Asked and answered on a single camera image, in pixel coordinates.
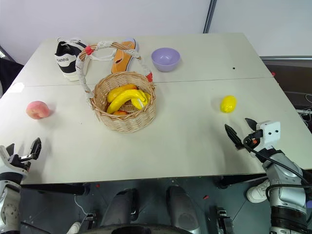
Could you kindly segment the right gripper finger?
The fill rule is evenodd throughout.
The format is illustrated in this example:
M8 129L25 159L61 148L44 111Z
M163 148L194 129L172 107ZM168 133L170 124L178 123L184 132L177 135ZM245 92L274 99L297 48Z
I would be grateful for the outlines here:
M245 118L246 123L249 125L249 127L253 130L256 131L257 128L257 122L251 118Z
M234 143L237 150L241 150L245 148L241 139L237 136L236 131L232 127L225 124L225 131L228 137L230 138L230 140Z

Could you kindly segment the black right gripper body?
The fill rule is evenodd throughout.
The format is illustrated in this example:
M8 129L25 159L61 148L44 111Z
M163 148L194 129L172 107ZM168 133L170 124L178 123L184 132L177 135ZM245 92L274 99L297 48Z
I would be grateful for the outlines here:
M247 151L261 151L264 148L263 131L256 130L247 135L243 140L243 145Z

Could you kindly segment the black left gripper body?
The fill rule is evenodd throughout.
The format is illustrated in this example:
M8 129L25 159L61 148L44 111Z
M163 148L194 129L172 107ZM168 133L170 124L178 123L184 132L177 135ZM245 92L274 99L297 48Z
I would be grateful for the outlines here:
M17 154L9 157L9 172L27 175L31 166L30 161L21 161Z

